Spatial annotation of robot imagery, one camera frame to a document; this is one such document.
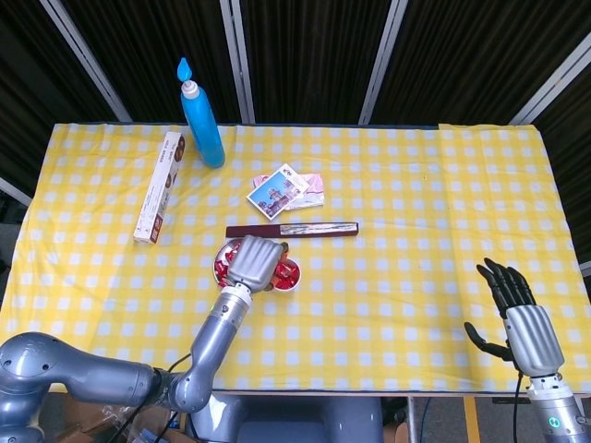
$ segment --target white cardboard box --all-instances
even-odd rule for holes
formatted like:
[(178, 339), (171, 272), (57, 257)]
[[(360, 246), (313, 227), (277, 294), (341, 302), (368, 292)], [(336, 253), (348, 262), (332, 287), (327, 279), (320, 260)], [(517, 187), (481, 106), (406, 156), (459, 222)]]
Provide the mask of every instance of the white cardboard box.
[(183, 153), (185, 139), (180, 132), (167, 132), (160, 149), (150, 187), (139, 212), (133, 238), (139, 242), (156, 243), (163, 225), (164, 213), (175, 184), (176, 173)]

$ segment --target yellow checkered tablecloth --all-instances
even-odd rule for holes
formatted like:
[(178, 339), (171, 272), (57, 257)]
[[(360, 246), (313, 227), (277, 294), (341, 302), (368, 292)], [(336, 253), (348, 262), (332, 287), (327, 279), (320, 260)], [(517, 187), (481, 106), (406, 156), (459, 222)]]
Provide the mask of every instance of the yellow checkered tablecloth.
[[(187, 149), (158, 245), (132, 239), (159, 144)], [(322, 208), (280, 222), (360, 223), (358, 237), (290, 242), (303, 278), (260, 293), (217, 389), (508, 391), (513, 366), (463, 322), (505, 333), (475, 270), (515, 266), (550, 312), (562, 372), (591, 392), (591, 308), (541, 138), (532, 126), (440, 130), (222, 127), (226, 165), (205, 168), (184, 126), (58, 125), (18, 239), (0, 340), (26, 330), (86, 351), (168, 366), (218, 289), (226, 225), (264, 223), (252, 178), (282, 163), (320, 173)]]

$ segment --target gray robotic arm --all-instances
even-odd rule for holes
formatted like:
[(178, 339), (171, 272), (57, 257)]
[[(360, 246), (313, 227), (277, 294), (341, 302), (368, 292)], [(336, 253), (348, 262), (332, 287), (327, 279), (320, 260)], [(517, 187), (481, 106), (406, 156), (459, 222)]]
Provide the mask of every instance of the gray robotic arm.
[(81, 401), (139, 407), (159, 403), (182, 413), (202, 409), (215, 372), (252, 302), (266, 289), (286, 244), (247, 236), (191, 346), (192, 365), (169, 374), (140, 363), (84, 353), (40, 332), (19, 334), (0, 347), (0, 443), (41, 442), (37, 417), (52, 383)]
[(470, 340), (485, 353), (504, 361), (530, 378), (531, 401), (547, 443), (591, 443), (591, 435), (571, 389), (558, 372), (564, 356), (546, 310), (536, 305), (524, 276), (485, 258), (477, 265), (487, 280), (507, 332), (507, 345), (487, 343), (471, 323), (464, 323)]

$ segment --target black curtain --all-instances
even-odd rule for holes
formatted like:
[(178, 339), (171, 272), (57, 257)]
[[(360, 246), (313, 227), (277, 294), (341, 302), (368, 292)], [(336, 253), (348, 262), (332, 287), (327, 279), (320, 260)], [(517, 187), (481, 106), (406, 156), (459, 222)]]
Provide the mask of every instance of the black curtain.
[(536, 119), (579, 262), (591, 260), (591, 66)]
[(356, 124), (389, 0), (241, 0), (257, 123)]
[(206, 90), (217, 121), (240, 121), (218, 1), (63, 4), (134, 121), (185, 121), (176, 79), (182, 56)]
[(591, 31), (591, 2), (411, 0), (371, 123), (507, 124)]
[(115, 116), (39, 2), (0, 12), (0, 176), (33, 195), (55, 123)]

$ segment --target blue bottle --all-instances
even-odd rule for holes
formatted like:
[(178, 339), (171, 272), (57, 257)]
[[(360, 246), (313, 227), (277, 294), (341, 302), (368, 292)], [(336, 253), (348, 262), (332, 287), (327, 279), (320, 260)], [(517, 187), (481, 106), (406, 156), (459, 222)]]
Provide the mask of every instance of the blue bottle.
[(201, 159), (210, 168), (219, 168), (225, 162), (222, 139), (213, 118), (210, 102), (203, 88), (191, 80), (191, 68), (185, 57), (181, 58), (176, 76), (183, 82), (181, 103), (185, 118), (197, 143)]

